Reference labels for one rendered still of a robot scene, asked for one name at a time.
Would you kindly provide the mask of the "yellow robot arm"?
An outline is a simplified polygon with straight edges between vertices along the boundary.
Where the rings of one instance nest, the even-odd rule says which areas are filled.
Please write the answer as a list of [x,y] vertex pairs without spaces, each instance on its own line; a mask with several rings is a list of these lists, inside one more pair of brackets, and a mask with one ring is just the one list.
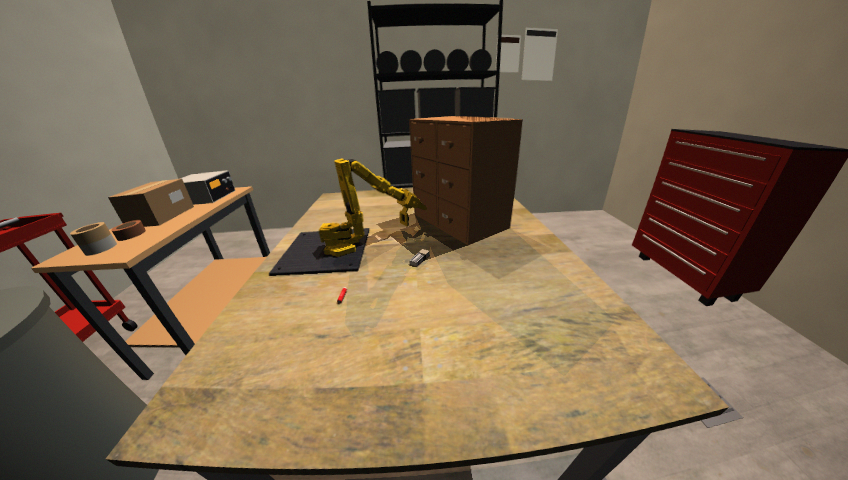
[[[354,159],[345,160],[345,162],[344,159],[335,160],[335,166],[344,205],[347,209],[345,216],[348,222],[342,223],[341,227],[338,223],[326,223],[320,231],[322,239],[325,240],[326,244],[324,249],[325,255],[331,254],[332,256],[340,257],[341,255],[355,252],[355,245],[352,244],[359,243],[359,239],[362,239],[364,236],[363,213],[360,211],[351,171],[368,182],[377,191],[383,194],[386,193],[390,197],[393,195],[392,198],[398,201],[405,198],[405,192],[402,189],[396,190],[397,188],[392,187],[384,178],[375,176]],[[346,195],[350,201],[348,201]],[[351,227],[354,230],[353,235]]]

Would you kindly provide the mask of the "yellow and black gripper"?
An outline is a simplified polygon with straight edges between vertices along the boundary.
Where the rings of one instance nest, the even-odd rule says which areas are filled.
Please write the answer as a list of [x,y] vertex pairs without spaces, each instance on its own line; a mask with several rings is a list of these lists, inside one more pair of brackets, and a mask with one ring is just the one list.
[[397,200],[397,203],[400,204],[400,205],[403,205],[402,211],[399,212],[400,223],[405,225],[405,226],[409,226],[409,217],[408,217],[408,213],[407,213],[408,209],[409,208],[420,208],[420,209],[423,209],[423,210],[427,210],[427,208],[426,208],[425,205],[423,205],[420,202],[420,200],[416,197],[416,195],[409,192],[407,189],[405,189],[404,192],[405,192],[405,198],[401,201]]

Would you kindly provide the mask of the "dark brown wooden chest of drawers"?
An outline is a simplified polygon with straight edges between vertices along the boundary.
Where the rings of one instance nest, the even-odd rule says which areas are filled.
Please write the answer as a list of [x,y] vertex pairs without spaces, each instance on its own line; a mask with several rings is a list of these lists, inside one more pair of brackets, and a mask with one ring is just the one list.
[[[413,194],[415,188],[419,188],[437,196],[437,226],[417,215],[415,208],[414,214],[466,245],[500,233],[511,226],[523,121],[522,119],[508,118],[503,118],[506,120],[488,117],[469,118],[484,122],[457,122],[472,120],[450,117],[409,119]],[[413,121],[436,122],[436,159],[412,154],[411,126]],[[471,124],[470,167],[438,160],[438,128],[439,124],[444,123]],[[436,161],[437,194],[414,185],[414,156]],[[470,170],[468,207],[438,195],[438,167],[441,162]],[[440,198],[468,209],[467,242],[439,227]]]

